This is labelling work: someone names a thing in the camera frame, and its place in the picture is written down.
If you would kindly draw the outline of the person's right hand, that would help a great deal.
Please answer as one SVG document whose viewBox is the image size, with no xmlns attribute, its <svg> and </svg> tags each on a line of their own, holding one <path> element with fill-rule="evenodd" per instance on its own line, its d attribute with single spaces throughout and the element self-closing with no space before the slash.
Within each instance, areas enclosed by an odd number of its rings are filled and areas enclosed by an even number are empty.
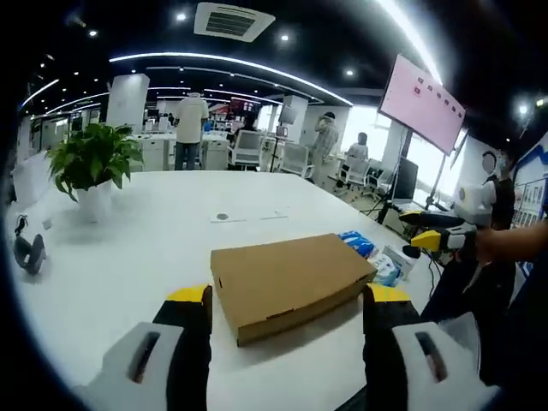
<svg viewBox="0 0 548 411">
<path fill-rule="evenodd" d="M 503 260 L 501 244 L 503 231 L 494 229 L 481 229 L 475 235 L 475 252 L 477 260 L 482 265 L 487 265 Z"/>
</svg>

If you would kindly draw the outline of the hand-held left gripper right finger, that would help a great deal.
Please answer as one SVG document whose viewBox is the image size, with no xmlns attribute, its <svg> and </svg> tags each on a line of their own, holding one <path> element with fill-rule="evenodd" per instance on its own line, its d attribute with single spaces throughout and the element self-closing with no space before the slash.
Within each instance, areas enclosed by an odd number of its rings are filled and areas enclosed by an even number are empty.
<svg viewBox="0 0 548 411">
<path fill-rule="evenodd" d="M 410 301 L 379 301 L 362 289 L 366 410 L 490 410 L 500 394 L 484 384 L 472 353 Z"/>
</svg>

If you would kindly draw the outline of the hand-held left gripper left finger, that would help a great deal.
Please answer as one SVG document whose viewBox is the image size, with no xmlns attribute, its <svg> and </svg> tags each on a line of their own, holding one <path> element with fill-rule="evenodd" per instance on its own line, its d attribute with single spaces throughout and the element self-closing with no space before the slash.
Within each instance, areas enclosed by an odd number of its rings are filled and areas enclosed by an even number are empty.
<svg viewBox="0 0 548 411">
<path fill-rule="evenodd" d="M 76 393 L 89 410 L 206 410 L 211 331 L 212 286 L 178 289 L 153 321 L 107 350 Z"/>
</svg>

